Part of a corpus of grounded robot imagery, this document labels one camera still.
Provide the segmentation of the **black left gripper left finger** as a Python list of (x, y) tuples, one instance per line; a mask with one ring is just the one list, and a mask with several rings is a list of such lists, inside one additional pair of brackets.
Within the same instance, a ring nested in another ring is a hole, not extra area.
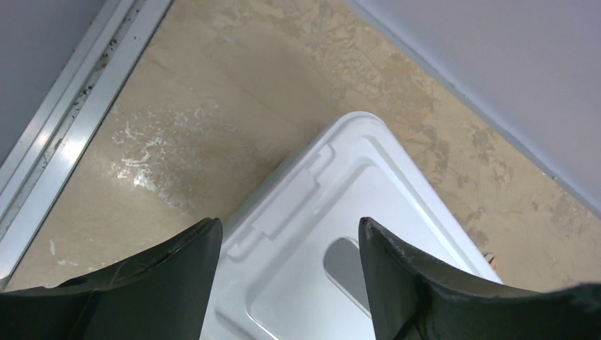
[(1, 294), (2, 339), (198, 339), (223, 239), (203, 219), (53, 288)]

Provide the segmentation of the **white plastic bin lid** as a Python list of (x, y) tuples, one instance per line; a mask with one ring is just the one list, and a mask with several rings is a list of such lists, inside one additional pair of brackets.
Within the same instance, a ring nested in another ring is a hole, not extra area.
[(203, 339), (372, 339), (358, 225), (476, 276), (498, 275), (375, 115), (343, 115), (224, 224)]

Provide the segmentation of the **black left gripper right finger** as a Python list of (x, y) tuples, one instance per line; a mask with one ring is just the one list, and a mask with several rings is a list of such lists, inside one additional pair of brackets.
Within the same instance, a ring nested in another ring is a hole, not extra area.
[(359, 252), (377, 339), (599, 339), (600, 285), (537, 293), (462, 271), (370, 217)]

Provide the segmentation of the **aluminium rail frame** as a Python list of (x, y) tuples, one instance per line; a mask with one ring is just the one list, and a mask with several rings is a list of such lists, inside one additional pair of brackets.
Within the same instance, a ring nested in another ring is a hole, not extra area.
[(1, 166), (1, 286), (6, 287), (169, 1), (107, 1)]

